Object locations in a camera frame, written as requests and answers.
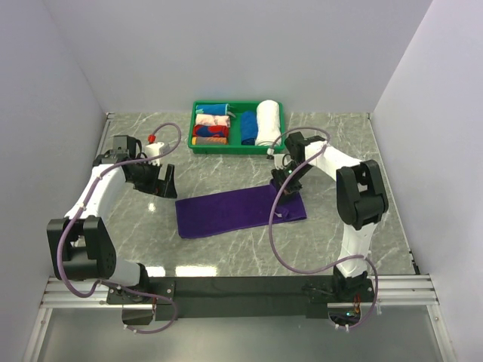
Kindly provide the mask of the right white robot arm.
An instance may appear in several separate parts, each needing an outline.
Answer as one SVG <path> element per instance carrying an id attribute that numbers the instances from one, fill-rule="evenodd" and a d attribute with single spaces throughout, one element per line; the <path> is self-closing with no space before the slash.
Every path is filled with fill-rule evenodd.
<path id="1" fill-rule="evenodd" d="M 267 149 L 267 158 L 274 161 L 272 181 L 275 200 L 269 214 L 269 243 L 276 259 L 286 269 L 301 275 L 314 275 L 333 270 L 332 292 L 341 301 L 348 301 L 368 277 L 373 265 L 368 259 L 377 224 L 388 211 L 389 201 L 379 164 L 348 156 L 330 144 L 328 133 L 305 137 L 296 127 L 286 133 L 288 155 L 276 155 L 277 141 Z M 275 209 L 280 201 L 289 201 L 302 189 L 301 178 L 317 168 L 336 185 L 336 204 L 344 224 L 343 240 L 337 261 L 325 267 L 304 271 L 289 266 L 278 254 L 272 233 Z"/>

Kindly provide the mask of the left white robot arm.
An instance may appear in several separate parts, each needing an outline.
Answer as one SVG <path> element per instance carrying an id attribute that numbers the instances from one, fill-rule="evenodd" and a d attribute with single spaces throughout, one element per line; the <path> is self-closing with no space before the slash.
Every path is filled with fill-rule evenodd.
<path id="1" fill-rule="evenodd" d="M 149 137 L 147 146 L 127 135 L 116 136 L 112 148 L 93 162 L 91 177 L 74 207 L 48 223 L 47 236 L 57 279 L 95 280 L 125 288 L 135 303 L 151 296 L 144 265 L 117 256 L 104 219 L 124 184 L 160 198 L 176 198 L 174 166 L 161 158 L 171 152 L 167 143 Z"/>

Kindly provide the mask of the purple towel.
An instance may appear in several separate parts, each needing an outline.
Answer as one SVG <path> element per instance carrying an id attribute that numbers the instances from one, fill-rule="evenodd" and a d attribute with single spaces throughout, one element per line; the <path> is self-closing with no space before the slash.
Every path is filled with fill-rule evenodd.
<path id="1" fill-rule="evenodd" d="M 264 186 L 220 192 L 175 202 L 178 235 L 206 238 L 269 224 L 277 189 Z"/>

